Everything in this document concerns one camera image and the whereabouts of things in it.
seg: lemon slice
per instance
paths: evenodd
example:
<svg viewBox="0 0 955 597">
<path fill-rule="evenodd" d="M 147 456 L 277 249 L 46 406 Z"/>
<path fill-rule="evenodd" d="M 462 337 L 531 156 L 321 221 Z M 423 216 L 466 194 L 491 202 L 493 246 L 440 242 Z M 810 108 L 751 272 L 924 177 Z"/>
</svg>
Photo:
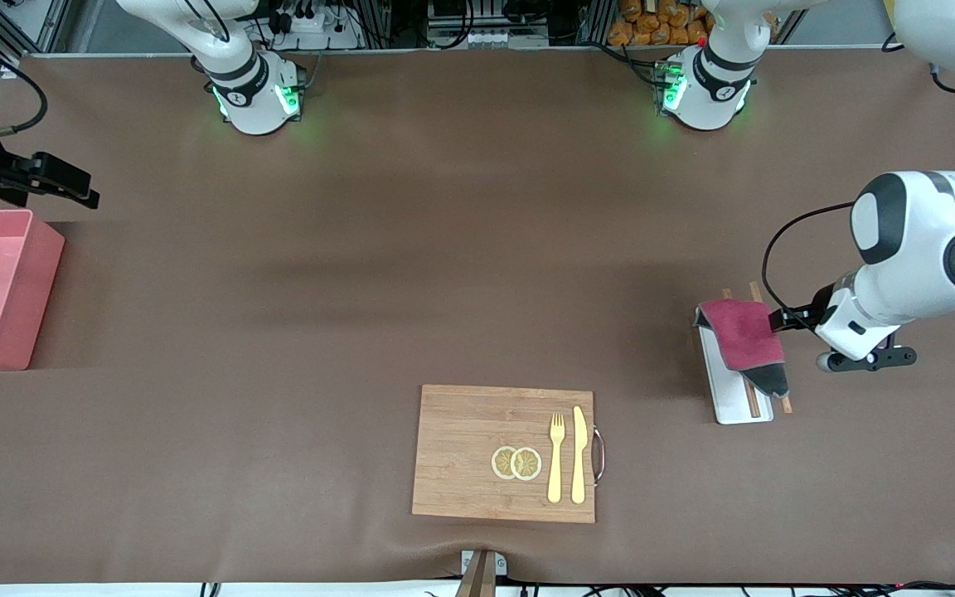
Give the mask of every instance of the lemon slice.
<svg viewBox="0 0 955 597">
<path fill-rule="evenodd" d="M 492 471 L 500 479 L 514 479 L 515 473 L 511 471 L 511 461 L 515 458 L 515 449 L 511 446 L 503 446 L 492 453 Z"/>
<path fill-rule="evenodd" d="M 522 481 L 531 481 L 541 473 L 541 455 L 531 447 L 515 450 L 511 457 L 511 472 Z"/>
</svg>

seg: brown table mat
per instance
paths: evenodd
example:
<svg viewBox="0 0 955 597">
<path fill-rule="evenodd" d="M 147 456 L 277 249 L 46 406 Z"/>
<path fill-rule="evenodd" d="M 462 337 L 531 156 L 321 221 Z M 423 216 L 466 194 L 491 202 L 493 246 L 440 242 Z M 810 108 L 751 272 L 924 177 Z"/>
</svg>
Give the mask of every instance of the brown table mat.
<svg viewBox="0 0 955 597">
<path fill-rule="evenodd" d="M 263 138 L 186 58 L 24 67 L 50 113 L 7 146 L 103 208 L 32 201 L 69 244 L 35 370 L 0 374 L 0 582 L 436 577 L 478 546 L 530 581 L 955 581 L 955 313 L 879 374 L 788 333 L 797 414 L 733 428 L 689 328 L 791 216 L 955 167 L 907 52 L 770 52 L 717 133 L 595 52 L 331 56 Z M 0 84 L 0 125 L 33 110 Z M 859 262 L 829 215 L 770 275 L 803 303 Z M 410 515 L 422 383 L 594 391 L 598 524 Z"/>
</svg>

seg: fork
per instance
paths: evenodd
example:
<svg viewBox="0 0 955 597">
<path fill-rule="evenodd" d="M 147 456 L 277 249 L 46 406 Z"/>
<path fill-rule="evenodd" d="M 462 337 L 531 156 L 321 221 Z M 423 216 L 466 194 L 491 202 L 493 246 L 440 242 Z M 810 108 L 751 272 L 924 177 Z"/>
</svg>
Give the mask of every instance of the fork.
<svg viewBox="0 0 955 597">
<path fill-rule="evenodd" d="M 560 446 L 565 439 L 565 420 L 562 415 L 550 416 L 550 479 L 547 479 L 547 502 L 562 499 L 562 456 Z"/>
</svg>

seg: metal handle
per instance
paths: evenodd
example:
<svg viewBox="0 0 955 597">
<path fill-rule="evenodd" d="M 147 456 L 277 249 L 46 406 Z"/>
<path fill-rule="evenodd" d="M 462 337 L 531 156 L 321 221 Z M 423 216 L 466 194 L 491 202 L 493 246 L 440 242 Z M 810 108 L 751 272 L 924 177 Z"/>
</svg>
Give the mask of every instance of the metal handle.
<svg viewBox="0 0 955 597">
<path fill-rule="evenodd" d="M 603 441 L 603 434 L 599 433 L 599 427 L 592 424 L 592 437 L 599 440 L 599 472 L 595 473 L 595 487 L 599 487 L 599 480 L 603 478 L 603 472 L 607 469 L 607 445 Z M 592 468 L 595 469 L 595 452 L 592 451 Z"/>
</svg>

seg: knife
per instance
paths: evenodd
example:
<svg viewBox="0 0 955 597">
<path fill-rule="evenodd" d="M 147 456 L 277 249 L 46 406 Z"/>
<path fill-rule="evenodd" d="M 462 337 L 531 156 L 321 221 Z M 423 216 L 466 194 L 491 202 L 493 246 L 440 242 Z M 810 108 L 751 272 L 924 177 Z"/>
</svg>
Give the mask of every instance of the knife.
<svg viewBox="0 0 955 597">
<path fill-rule="evenodd" d="M 584 449 L 588 447 L 588 425 L 579 405 L 573 407 L 573 503 L 584 503 Z"/>
</svg>

